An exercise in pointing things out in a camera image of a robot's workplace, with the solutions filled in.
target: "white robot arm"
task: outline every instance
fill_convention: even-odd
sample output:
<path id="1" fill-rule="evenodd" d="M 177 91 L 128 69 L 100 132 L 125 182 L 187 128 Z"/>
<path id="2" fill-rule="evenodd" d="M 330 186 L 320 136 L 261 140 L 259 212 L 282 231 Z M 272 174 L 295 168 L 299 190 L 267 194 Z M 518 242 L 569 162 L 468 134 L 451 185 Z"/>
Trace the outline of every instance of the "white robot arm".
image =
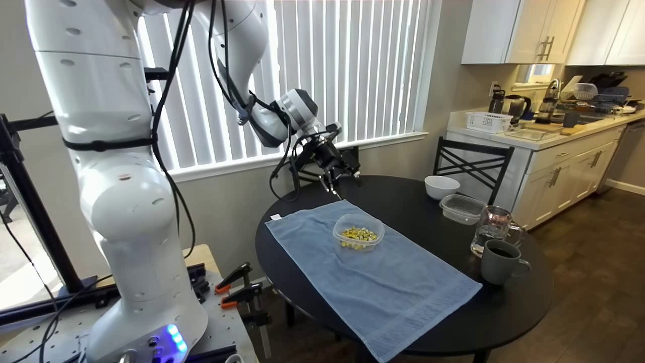
<path id="1" fill-rule="evenodd" d="M 142 12 L 185 2 L 194 5 L 26 0 L 31 46 L 78 178 L 81 211 L 120 292 L 88 335 L 93 363 L 183 362 L 207 325 L 182 260 L 172 192 L 150 151 L 150 106 L 135 37 Z M 239 121 L 267 148 L 299 134 L 316 143 L 314 155 L 335 158 L 332 143 L 316 140 L 322 128 L 304 91 L 287 91 L 270 108 L 248 91 L 265 48 L 253 2 L 203 0 L 195 12 L 213 18 L 226 38 L 228 56 L 219 52 L 215 64 Z"/>

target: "drawer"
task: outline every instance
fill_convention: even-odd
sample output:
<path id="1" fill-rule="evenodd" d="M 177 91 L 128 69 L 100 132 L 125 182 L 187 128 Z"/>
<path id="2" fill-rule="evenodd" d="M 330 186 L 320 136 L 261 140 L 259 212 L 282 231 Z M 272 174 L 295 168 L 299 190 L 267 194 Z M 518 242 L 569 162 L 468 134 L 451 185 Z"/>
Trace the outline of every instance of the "drawer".
<path id="1" fill-rule="evenodd" d="M 596 149 L 604 143 L 613 143 L 620 137 L 620 134 L 622 134 L 622 128 L 617 128 L 610 132 L 596 134 L 596 136 L 583 137 L 583 140 L 574 140 L 570 143 L 562 143 L 562 146 L 556 146 L 556 148 L 550 148 L 544 151 L 533 151 L 529 158 L 529 172 L 558 165 L 558 163 L 562 163 L 570 158 L 576 158 L 589 149 Z"/>

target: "window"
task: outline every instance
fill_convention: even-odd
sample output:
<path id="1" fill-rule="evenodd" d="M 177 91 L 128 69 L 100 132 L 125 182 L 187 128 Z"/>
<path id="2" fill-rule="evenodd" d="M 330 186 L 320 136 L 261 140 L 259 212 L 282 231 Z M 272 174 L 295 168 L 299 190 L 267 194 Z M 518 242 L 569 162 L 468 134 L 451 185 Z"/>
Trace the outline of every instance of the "window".
<path id="1" fill-rule="evenodd" d="M 339 146 L 422 132 L 439 0 L 265 0 L 267 48 L 250 82 L 263 102 L 306 89 L 319 119 L 342 128 Z M 139 23 L 147 67 L 167 66 L 177 17 Z M 209 76 L 207 18 L 195 17 L 164 106 L 159 143 L 167 168 L 192 174 L 276 160 L 236 114 Z"/>

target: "glass bowl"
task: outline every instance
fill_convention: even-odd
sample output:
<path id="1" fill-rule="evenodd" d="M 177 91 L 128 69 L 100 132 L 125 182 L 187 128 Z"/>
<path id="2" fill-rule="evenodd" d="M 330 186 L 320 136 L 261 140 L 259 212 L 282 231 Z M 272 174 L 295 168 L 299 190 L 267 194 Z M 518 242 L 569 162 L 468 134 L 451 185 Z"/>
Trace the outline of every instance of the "glass bowl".
<path id="1" fill-rule="evenodd" d="M 367 215 L 344 215 L 336 220 L 332 234 L 340 248 L 364 253 L 383 242 L 385 225 Z"/>

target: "white wall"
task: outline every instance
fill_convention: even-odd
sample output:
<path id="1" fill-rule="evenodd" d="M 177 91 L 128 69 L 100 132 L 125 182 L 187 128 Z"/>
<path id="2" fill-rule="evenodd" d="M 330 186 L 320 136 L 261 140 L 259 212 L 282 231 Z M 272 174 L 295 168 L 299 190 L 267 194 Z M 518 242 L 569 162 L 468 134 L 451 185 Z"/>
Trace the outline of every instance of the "white wall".
<path id="1" fill-rule="evenodd" d="M 23 14 L 18 0 L 0 2 L 0 114 L 42 114 L 47 110 L 34 56 L 28 48 Z M 421 179 L 431 172 L 434 140 L 446 132 L 447 114 L 453 110 L 482 108 L 487 103 L 492 82 L 508 84 L 515 67 L 462 67 L 462 46 L 470 14 L 468 0 L 446 0 L 436 38 L 433 82 L 428 91 L 428 137 L 398 146 L 360 149 L 362 174 L 400 176 Z M 78 215 L 76 182 L 67 162 L 58 132 L 23 134 L 23 153 L 31 179 L 65 240 L 81 275 L 103 273 L 104 264 Z M 265 178 L 270 168 L 228 174 L 198 182 L 183 182 L 190 208 L 198 225 L 198 242 L 211 247 L 219 268 L 228 271 L 242 260 L 256 268 L 253 237 L 263 211 L 274 203 Z M 287 190 L 287 178 L 278 179 L 278 190 Z"/>

